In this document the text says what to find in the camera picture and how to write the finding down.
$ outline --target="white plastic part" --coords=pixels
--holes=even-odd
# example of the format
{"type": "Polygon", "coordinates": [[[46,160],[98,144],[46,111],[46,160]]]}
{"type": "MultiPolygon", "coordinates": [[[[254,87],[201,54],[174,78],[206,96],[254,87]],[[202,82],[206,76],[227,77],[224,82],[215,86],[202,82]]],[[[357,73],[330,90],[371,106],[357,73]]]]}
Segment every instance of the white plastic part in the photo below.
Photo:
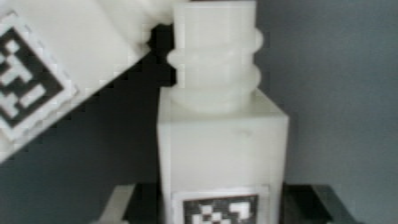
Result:
{"type": "Polygon", "coordinates": [[[176,50],[169,63],[177,69],[172,100],[201,113],[241,109],[259,84],[252,55],[263,45],[254,28],[256,2],[190,2],[176,5],[176,50]]]}
{"type": "Polygon", "coordinates": [[[188,199],[225,198],[229,191],[229,197],[245,195],[236,188],[259,195],[256,223],[279,223],[286,135],[288,116],[259,91],[241,111],[209,116],[186,110],[172,101],[170,88],[162,89],[158,144],[167,224],[183,224],[181,203],[188,199]],[[181,200],[179,194],[192,197],[181,200]]]}
{"type": "Polygon", "coordinates": [[[181,3],[174,17],[177,85],[162,89],[158,113],[165,223],[206,224],[217,208],[224,224],[277,224],[288,116],[256,90],[256,2],[181,3]]]}
{"type": "Polygon", "coordinates": [[[122,221],[122,215],[128,208],[133,190],[135,185],[115,186],[99,221],[92,224],[128,224],[128,221],[122,221]]]}
{"type": "Polygon", "coordinates": [[[0,59],[5,59],[0,66],[10,66],[9,74],[18,69],[14,77],[21,77],[25,69],[37,85],[25,80],[16,91],[18,79],[0,71],[0,79],[10,80],[0,83],[0,163],[138,62],[147,53],[151,28],[158,23],[170,23],[170,5],[179,1],[185,0],[2,1],[0,45],[19,35],[23,51],[12,53],[16,57],[10,51],[0,51],[0,59]],[[37,58],[35,65],[26,55],[37,58]],[[50,87],[39,85],[48,78],[55,80],[53,86],[62,87],[53,95],[50,87]]]}

